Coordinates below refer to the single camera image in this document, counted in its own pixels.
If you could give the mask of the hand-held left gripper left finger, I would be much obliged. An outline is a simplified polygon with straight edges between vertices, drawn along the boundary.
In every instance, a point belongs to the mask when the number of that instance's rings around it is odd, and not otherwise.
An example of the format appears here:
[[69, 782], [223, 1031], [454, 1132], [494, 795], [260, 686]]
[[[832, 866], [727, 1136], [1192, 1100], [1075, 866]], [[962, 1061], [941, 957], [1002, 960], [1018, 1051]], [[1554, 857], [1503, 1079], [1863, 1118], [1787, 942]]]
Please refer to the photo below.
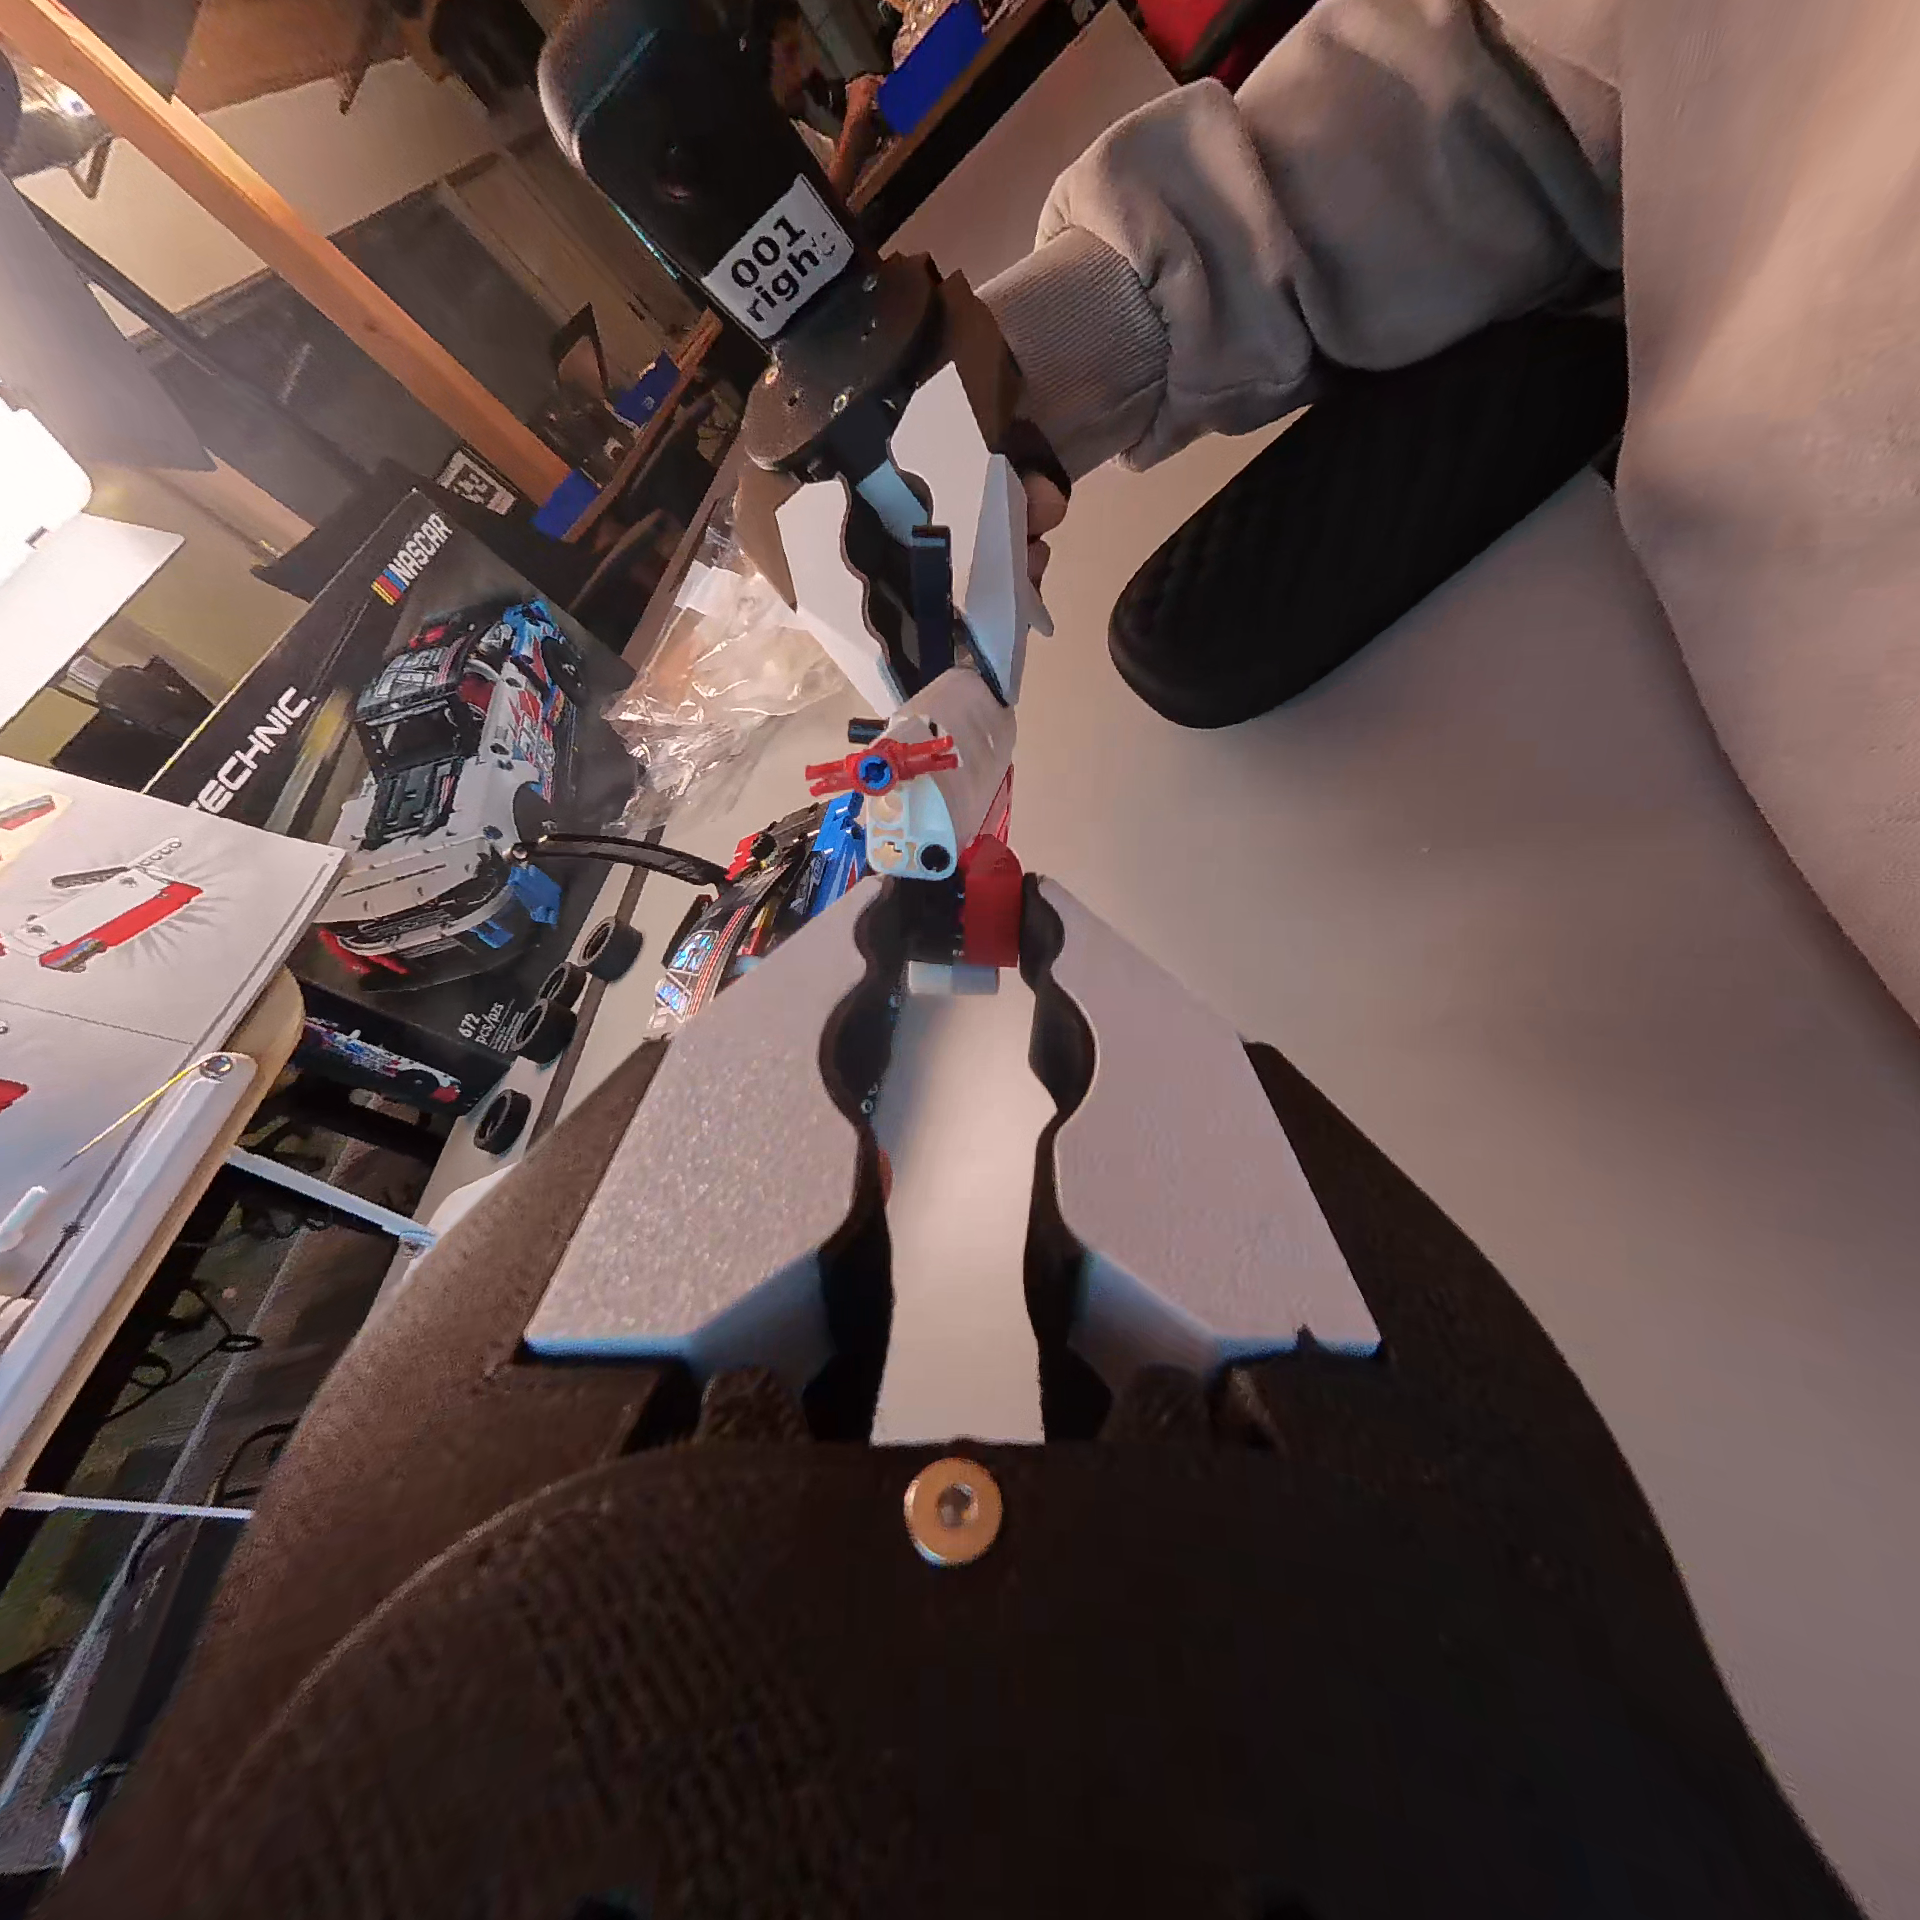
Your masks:
[[892, 881], [866, 876], [660, 1055], [524, 1344], [559, 1363], [876, 1386]]

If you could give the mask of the white book stand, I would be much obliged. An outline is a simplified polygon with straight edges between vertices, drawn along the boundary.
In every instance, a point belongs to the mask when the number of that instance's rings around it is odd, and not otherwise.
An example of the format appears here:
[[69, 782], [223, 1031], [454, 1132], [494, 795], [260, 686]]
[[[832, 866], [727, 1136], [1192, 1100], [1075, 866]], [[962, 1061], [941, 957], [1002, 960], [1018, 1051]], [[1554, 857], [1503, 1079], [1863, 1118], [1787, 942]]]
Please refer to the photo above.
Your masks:
[[76, 1402], [81, 1380], [109, 1355], [129, 1305], [159, 1275], [188, 1210], [213, 1192], [241, 1145], [260, 1098], [292, 1064], [302, 1038], [302, 992], [277, 965], [223, 1041], [223, 1070], [188, 1070], [165, 1090], [159, 1112], [138, 1132], [57, 1250], [51, 1275], [28, 1290], [28, 1310], [7, 1336], [0, 1355], [0, 1502], [28, 1486], [36, 1456]]

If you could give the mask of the person's right forearm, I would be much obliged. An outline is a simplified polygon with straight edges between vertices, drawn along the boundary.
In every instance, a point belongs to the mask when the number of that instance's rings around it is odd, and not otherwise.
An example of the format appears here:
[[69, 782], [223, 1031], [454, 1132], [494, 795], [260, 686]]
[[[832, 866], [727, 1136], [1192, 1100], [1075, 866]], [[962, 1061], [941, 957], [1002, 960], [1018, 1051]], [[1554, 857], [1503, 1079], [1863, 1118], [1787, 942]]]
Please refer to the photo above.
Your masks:
[[1620, 231], [1620, 7], [1329, 0], [1101, 133], [984, 300], [1081, 480], [1576, 306]]

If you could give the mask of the white lego panel assembly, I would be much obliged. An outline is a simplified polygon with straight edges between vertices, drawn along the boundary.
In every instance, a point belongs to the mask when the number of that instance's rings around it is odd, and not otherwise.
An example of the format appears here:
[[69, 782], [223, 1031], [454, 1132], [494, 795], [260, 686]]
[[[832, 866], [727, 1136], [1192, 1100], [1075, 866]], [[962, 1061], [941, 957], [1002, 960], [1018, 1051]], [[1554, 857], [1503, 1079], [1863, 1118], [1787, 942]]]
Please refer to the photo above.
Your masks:
[[914, 996], [993, 996], [1002, 971], [962, 965], [962, 853], [1009, 836], [1018, 718], [972, 672], [952, 609], [952, 541], [941, 522], [904, 532], [904, 593], [922, 665], [904, 705], [869, 705], [847, 753], [807, 768], [813, 795], [866, 795], [866, 866], [900, 881], [900, 946]]

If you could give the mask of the lego instruction booklet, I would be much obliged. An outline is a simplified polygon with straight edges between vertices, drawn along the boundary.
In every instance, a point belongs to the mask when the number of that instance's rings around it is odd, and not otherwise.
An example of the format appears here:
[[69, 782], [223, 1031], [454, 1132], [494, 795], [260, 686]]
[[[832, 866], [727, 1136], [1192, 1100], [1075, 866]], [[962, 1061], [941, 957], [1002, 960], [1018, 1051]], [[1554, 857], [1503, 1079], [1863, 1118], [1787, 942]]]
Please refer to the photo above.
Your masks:
[[213, 1055], [302, 933], [344, 850], [0, 760], [0, 1203], [7, 1290]]

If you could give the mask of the LED panel light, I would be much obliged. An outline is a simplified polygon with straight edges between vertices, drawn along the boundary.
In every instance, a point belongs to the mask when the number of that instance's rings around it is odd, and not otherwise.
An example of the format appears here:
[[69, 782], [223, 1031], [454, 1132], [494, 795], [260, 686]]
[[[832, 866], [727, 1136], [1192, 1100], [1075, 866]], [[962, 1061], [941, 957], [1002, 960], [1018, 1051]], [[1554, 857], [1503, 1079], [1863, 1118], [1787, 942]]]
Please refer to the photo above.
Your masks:
[[91, 514], [81, 461], [0, 402], [0, 721], [179, 555], [179, 532]]

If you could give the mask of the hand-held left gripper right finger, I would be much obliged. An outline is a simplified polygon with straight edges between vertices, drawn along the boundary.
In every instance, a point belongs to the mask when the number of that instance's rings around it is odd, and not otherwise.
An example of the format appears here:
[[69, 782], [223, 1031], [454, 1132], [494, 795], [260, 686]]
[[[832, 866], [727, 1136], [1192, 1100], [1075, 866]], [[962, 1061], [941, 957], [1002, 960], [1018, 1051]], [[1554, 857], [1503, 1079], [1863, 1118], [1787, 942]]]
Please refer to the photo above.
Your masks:
[[1093, 1380], [1286, 1350], [1372, 1355], [1381, 1329], [1233, 1022], [1026, 876], [1026, 1064], [1050, 1098], [1026, 1223], [1045, 1363]]

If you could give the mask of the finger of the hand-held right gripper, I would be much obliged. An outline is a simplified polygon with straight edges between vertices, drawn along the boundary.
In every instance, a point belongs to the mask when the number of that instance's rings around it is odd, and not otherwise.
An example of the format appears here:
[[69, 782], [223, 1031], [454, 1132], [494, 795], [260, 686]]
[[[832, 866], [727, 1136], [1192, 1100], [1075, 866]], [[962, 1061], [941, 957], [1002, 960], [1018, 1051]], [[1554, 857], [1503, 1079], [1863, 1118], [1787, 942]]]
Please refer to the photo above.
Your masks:
[[1050, 633], [1050, 609], [1031, 581], [1026, 480], [1002, 449], [984, 456], [962, 509], [952, 565], [972, 672], [1002, 705], [1018, 705], [1026, 638]]
[[916, 620], [904, 549], [876, 509], [839, 480], [807, 480], [775, 509], [792, 618], [847, 673], [858, 705], [904, 705], [916, 692]]

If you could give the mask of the lego race car model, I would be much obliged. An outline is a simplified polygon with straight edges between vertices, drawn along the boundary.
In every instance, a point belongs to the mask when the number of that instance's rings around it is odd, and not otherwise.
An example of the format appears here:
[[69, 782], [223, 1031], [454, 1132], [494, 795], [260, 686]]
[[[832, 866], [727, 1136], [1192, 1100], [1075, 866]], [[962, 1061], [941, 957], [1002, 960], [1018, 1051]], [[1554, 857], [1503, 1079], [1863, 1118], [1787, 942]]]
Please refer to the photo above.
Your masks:
[[644, 1038], [676, 1038], [710, 996], [764, 965], [866, 876], [866, 795], [832, 795], [751, 832], [727, 866], [635, 836], [540, 832], [517, 839], [508, 872], [531, 876], [559, 857], [635, 866], [693, 889], [663, 946], [644, 1026]]

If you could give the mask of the clear plastic bag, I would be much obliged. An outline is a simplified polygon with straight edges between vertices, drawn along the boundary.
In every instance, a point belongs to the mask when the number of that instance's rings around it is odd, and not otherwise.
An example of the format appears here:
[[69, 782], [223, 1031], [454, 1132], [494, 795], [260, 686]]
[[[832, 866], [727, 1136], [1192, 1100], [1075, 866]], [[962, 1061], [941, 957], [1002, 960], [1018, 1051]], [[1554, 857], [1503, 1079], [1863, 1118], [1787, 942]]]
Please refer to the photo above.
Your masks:
[[737, 514], [717, 509], [679, 570], [663, 633], [607, 721], [635, 760], [625, 832], [660, 832], [710, 804], [764, 727], [839, 702], [847, 673], [782, 593], [751, 570]]

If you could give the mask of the red lego slope piece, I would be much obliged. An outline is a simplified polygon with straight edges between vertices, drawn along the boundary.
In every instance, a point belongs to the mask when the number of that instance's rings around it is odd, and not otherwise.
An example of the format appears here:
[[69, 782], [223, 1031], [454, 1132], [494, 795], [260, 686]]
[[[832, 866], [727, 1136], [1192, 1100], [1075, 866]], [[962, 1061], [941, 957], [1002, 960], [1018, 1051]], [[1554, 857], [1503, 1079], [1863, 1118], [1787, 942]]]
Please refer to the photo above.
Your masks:
[[1002, 836], [962, 853], [962, 965], [1018, 971], [1026, 872]]

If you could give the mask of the lego set box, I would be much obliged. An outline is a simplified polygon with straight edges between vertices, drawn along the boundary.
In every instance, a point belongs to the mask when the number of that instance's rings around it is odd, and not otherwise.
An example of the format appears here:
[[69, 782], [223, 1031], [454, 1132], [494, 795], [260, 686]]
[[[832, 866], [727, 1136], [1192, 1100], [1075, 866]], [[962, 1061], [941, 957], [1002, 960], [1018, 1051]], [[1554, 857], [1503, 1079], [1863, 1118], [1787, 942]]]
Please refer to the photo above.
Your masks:
[[625, 824], [607, 714], [635, 672], [420, 486], [302, 541], [277, 588], [302, 618], [147, 795], [344, 853], [292, 957], [295, 1064], [472, 1112], [607, 913], [597, 866], [517, 850]]

